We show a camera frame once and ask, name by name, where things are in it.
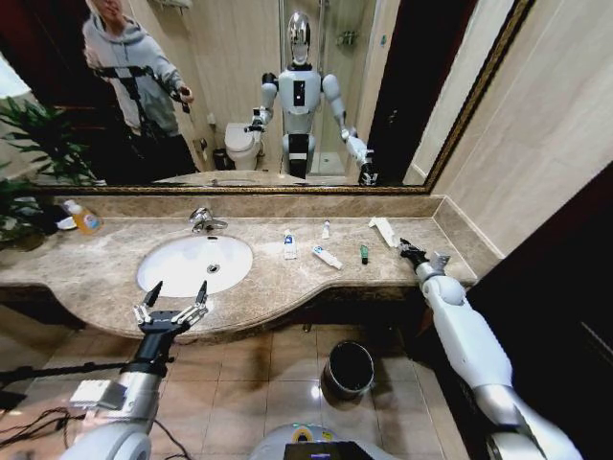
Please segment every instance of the hand soap bottle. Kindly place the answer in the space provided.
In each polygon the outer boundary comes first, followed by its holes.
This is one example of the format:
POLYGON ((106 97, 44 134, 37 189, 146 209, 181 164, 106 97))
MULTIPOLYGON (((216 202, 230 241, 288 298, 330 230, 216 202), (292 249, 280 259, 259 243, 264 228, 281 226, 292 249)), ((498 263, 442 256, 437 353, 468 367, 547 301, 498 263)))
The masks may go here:
POLYGON ((64 201, 64 206, 66 206, 75 224, 84 235, 93 235, 102 228, 102 219, 89 209, 77 204, 74 199, 64 201))

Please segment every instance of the chrome faucet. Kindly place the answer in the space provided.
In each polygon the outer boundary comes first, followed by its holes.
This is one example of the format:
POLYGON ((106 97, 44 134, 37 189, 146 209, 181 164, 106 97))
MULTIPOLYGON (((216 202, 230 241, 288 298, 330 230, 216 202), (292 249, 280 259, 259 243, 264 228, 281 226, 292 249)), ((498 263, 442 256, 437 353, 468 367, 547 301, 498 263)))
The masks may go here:
POLYGON ((192 229, 194 233, 200 233, 202 230, 209 232, 211 230, 222 229, 228 226, 228 222, 213 218, 211 211, 209 211, 207 208, 198 208, 192 212, 192 215, 190 216, 190 223, 194 224, 192 229))

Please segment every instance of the trash can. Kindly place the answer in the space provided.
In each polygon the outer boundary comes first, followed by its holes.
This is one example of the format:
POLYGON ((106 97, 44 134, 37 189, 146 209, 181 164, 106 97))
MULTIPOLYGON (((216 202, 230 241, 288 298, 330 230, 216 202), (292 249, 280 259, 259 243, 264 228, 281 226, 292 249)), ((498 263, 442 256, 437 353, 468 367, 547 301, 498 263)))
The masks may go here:
POLYGON ((329 354, 322 379, 340 400, 352 400, 369 389, 375 377, 373 359, 357 342, 337 343, 329 354))
POLYGON ((213 162, 218 171, 233 170, 235 168, 234 161, 230 159, 226 149, 213 150, 213 162))

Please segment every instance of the cable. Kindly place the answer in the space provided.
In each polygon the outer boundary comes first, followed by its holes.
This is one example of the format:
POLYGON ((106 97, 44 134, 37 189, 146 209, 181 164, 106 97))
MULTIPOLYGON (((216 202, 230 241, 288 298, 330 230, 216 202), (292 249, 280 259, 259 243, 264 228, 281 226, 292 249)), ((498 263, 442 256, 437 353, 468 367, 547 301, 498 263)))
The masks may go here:
POLYGON ((0 431, 0 434, 7 433, 9 431, 13 431, 18 429, 19 431, 13 434, 10 438, 0 441, 0 449, 5 448, 11 444, 17 443, 19 441, 23 441, 26 439, 36 439, 41 436, 47 436, 50 433, 37 434, 42 429, 46 428, 49 425, 56 424, 55 431, 62 430, 64 446, 68 449, 68 422, 71 420, 83 420, 85 418, 84 415, 74 416, 72 415, 66 407, 56 407, 54 409, 45 410, 42 412, 36 420, 27 424, 27 425, 17 425, 11 428, 3 429, 0 431), (52 414, 62 414, 61 417, 55 417, 54 419, 46 421, 41 426, 35 426, 37 423, 43 421, 45 418, 52 414))
POLYGON ((192 457, 188 454, 188 450, 181 443, 179 443, 176 439, 174 439, 174 437, 170 434, 170 431, 165 426, 163 426, 159 420, 155 419, 153 422, 156 423, 160 428, 162 428, 162 430, 168 435, 170 440, 173 441, 183 452, 183 453, 175 453, 174 455, 171 455, 170 457, 166 457, 164 460, 170 460, 171 458, 187 458, 188 460, 193 460, 192 457))

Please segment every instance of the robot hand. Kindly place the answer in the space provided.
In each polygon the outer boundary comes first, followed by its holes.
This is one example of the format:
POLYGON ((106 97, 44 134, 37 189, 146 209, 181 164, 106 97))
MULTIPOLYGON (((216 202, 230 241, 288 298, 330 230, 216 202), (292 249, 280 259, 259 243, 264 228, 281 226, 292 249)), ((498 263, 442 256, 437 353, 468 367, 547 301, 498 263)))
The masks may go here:
POLYGON ((266 110, 264 107, 254 107, 251 125, 245 127, 245 132, 259 131, 266 132, 265 126, 268 125, 272 118, 272 111, 266 110))

